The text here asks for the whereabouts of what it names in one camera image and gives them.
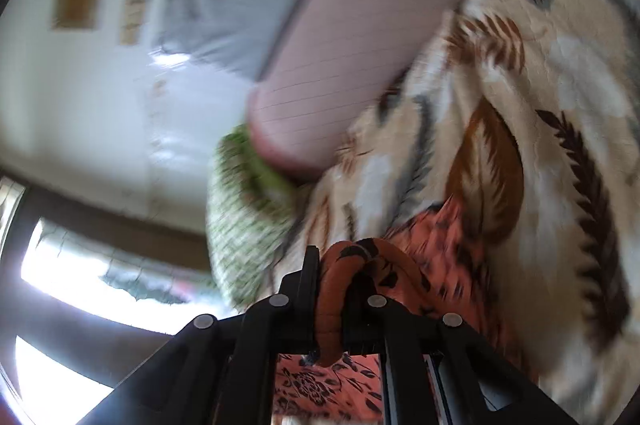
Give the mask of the orange black floral garment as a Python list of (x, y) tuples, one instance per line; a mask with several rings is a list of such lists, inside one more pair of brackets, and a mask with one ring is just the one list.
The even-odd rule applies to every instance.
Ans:
[(385, 237), (334, 243), (321, 258), (316, 361), (282, 353), (274, 377), (273, 412), (300, 419), (375, 424), (382, 419), (382, 379), (375, 355), (345, 353), (342, 314), (358, 277), (375, 294), (413, 315), (461, 315), (493, 349), (525, 375), (533, 373), (515, 334), (499, 315), (484, 243), (465, 230), (461, 199), (449, 198), (390, 230)]

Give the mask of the stained glass window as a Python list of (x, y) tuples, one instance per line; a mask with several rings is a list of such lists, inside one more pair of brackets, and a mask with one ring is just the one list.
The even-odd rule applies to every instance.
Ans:
[(1, 367), (29, 424), (75, 424), (202, 313), (228, 315), (197, 235), (1, 179)]

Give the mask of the green white checkered pillow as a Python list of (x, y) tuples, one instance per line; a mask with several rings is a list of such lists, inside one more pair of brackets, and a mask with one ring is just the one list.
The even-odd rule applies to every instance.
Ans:
[(308, 194), (260, 157), (246, 125), (220, 139), (208, 170), (205, 227), (214, 282), (230, 307), (256, 301)]

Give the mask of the leaf-patterned beige bedspread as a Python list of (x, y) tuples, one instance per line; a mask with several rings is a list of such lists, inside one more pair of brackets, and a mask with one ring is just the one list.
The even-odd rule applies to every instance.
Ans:
[(534, 381), (614, 423), (639, 387), (639, 0), (464, 0), (352, 123), (265, 292), (451, 197)]

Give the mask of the pink cylindrical bolster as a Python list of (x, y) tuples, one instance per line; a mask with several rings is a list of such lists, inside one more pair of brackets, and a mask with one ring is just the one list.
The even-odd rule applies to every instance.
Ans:
[(459, 2), (301, 0), (248, 104), (258, 156), (290, 177), (319, 177)]

